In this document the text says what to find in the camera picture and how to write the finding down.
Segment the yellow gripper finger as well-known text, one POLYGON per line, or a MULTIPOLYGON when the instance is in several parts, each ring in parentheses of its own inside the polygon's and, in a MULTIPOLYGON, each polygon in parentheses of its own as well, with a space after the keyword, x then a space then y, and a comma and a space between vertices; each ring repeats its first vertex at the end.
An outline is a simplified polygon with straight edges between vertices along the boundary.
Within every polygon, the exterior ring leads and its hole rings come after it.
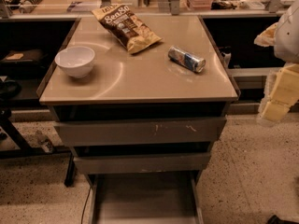
POLYGON ((271 70, 263 93, 257 122, 262 126, 272 127, 299 101, 299 64, 286 63, 277 71, 271 70))
POLYGON ((254 44, 260 47, 270 47, 275 45, 275 31, 278 24, 275 22, 256 36, 254 44))

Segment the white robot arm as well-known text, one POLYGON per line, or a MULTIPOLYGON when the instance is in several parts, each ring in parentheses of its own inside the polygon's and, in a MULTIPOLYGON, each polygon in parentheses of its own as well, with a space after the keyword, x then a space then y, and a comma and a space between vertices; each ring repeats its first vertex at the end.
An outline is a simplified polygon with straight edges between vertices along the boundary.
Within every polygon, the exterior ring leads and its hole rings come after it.
POLYGON ((285 63, 278 71, 269 72, 258 108, 258 123, 271 127, 299 100, 299 0, 292 3, 278 22, 257 35, 254 43, 272 46, 275 56, 285 63))

